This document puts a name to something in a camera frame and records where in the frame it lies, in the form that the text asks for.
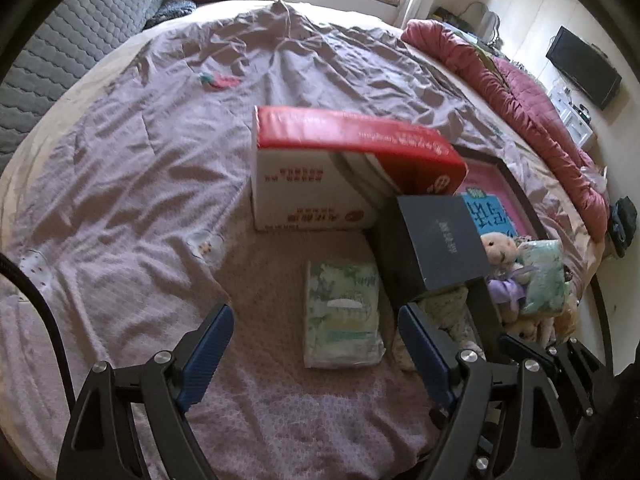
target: wrinkled bedsheet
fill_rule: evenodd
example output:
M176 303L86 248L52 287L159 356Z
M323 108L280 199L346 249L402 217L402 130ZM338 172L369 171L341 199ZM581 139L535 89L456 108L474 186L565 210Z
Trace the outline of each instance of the wrinkled bedsheet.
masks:
M200 72L242 83L204 88ZM500 156L562 240L581 295L576 228L510 136L388 31L318 25L281 3L144 47L52 149L15 213L9 256L36 251L46 261L51 278L38 286L76 392L94 361L144 362L213 303L232 305L234 337L188 413L221 478L391 478L434 444L430 402L390 352L374 368L303 368L304 264L373 256L359 232L253 229L252 112L264 104L409 120ZM389 349L384 294L380 315ZM37 314L5 283L0 353L2 427L14 427L25 461L52 476L68 421L62 384ZM136 422L152 477L165 478L139 410Z
M589 156L571 141L553 104L526 74L505 60L496 66L508 84L489 70L475 47L435 20L411 20L402 40L435 57L461 76L490 104L511 128L546 162L580 212L589 234L597 242L607 232L606 201L580 172L593 167Z

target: green floral packaging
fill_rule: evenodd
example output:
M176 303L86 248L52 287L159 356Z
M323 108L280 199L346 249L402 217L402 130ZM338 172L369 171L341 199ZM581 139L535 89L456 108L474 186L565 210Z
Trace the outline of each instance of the green floral packaging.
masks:
M378 364L385 346L378 331L380 276L375 264L306 265L305 367Z
M560 240L525 242L518 248L522 264L536 268L531 273L527 299L521 316L555 317L564 311L566 286Z

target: black box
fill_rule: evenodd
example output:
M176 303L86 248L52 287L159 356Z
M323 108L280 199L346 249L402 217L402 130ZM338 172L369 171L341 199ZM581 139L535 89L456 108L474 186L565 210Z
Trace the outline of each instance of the black box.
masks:
M490 271L478 230L458 196L399 196L367 238L394 309Z

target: red and white cardboard box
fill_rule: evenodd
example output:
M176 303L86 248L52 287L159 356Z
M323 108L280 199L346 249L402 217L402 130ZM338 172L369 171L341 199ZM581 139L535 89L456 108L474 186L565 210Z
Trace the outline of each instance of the red and white cardboard box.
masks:
M255 111L258 230L364 229L400 194L453 194L466 164L435 130L312 108Z

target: small plush toy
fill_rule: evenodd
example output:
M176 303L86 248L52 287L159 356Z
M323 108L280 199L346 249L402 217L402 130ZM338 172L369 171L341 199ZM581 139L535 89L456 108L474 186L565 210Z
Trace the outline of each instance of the small plush toy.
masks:
M530 343L538 342L538 327L540 325L540 321L533 321L531 319L517 319L513 323L509 323L504 327L504 331L511 335L518 336L524 341Z
M503 324L518 319L518 302L526 296L523 285L529 281L529 269L516 262L518 248L512 238L503 233L487 233L481 236L484 250L493 267L487 281L492 300L498 306Z

